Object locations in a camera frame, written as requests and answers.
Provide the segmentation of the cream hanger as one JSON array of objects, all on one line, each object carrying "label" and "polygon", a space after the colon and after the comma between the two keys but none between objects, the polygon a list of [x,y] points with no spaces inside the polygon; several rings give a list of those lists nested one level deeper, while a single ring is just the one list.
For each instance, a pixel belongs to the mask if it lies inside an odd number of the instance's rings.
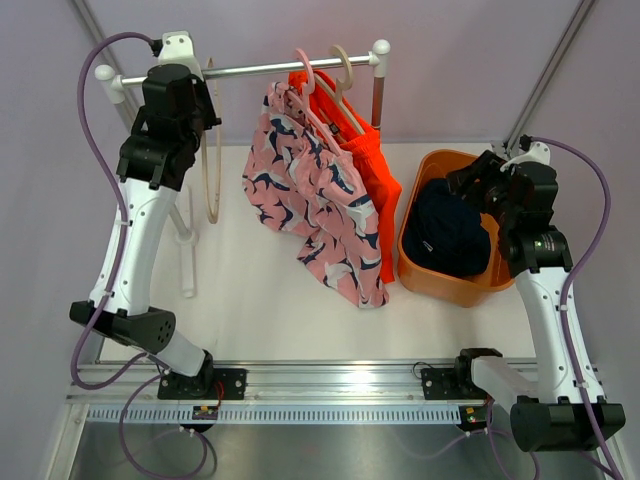
[{"label": "cream hanger", "polygon": [[206,144],[203,145],[203,151],[201,154],[205,213],[207,220],[211,225],[215,225],[219,221],[222,180],[223,135],[220,127],[215,127],[214,133],[215,156],[213,159],[209,158],[209,150]]}]

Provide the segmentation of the navy blue shorts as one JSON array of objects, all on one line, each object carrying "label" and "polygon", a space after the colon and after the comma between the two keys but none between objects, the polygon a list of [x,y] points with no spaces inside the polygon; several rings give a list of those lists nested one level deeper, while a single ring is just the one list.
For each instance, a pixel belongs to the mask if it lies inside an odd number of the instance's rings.
[{"label": "navy blue shorts", "polygon": [[480,214],[453,195],[447,181],[428,181],[409,210],[401,245],[414,264],[453,277],[480,275],[491,255]]}]

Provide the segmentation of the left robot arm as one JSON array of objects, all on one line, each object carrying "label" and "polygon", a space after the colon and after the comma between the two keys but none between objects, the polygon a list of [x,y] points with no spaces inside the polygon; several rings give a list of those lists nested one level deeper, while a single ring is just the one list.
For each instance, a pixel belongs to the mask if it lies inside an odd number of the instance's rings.
[{"label": "left robot arm", "polygon": [[71,321],[169,368],[167,384],[196,399],[215,385],[212,356],[179,333],[174,313],[150,303],[161,234],[203,133],[220,124],[203,80],[179,64],[152,68],[144,104],[120,148],[118,203],[103,268],[90,296],[72,303]]}]

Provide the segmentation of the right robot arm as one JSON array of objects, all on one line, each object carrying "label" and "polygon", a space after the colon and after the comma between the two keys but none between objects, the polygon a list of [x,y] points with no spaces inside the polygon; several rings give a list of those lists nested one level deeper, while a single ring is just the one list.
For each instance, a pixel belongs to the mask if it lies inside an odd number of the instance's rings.
[{"label": "right robot arm", "polygon": [[626,423],[594,373],[575,309],[574,265],[566,237],[552,224],[556,171],[530,153],[505,161],[491,151],[447,174],[451,191],[498,225],[498,247],[523,301],[537,361],[529,381],[495,353],[453,372],[454,388],[482,390],[509,416],[524,452],[603,448]]}]

